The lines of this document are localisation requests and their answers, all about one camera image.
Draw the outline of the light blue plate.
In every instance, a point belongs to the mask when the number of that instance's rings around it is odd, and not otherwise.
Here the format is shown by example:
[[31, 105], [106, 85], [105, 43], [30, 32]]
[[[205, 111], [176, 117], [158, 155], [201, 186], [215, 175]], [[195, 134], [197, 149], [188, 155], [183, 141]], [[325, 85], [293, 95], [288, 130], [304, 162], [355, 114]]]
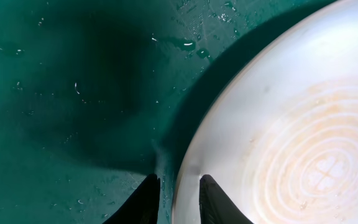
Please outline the light blue plate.
[[214, 102], [180, 167], [172, 222], [211, 175], [254, 223], [358, 223], [358, 1], [288, 29]]

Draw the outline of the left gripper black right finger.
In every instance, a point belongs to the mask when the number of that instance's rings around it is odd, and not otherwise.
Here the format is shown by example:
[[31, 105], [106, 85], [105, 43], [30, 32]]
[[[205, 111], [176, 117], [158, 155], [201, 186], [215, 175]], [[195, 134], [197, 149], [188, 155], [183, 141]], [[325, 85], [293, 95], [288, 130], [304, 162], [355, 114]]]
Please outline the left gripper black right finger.
[[201, 224], [253, 224], [209, 174], [200, 179]]

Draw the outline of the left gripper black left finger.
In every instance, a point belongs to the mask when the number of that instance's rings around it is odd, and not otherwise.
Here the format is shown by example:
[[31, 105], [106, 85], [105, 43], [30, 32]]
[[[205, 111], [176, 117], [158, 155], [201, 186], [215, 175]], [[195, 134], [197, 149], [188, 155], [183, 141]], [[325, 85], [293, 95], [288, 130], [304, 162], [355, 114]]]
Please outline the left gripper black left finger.
[[160, 179], [149, 174], [103, 224], [157, 224], [159, 203]]

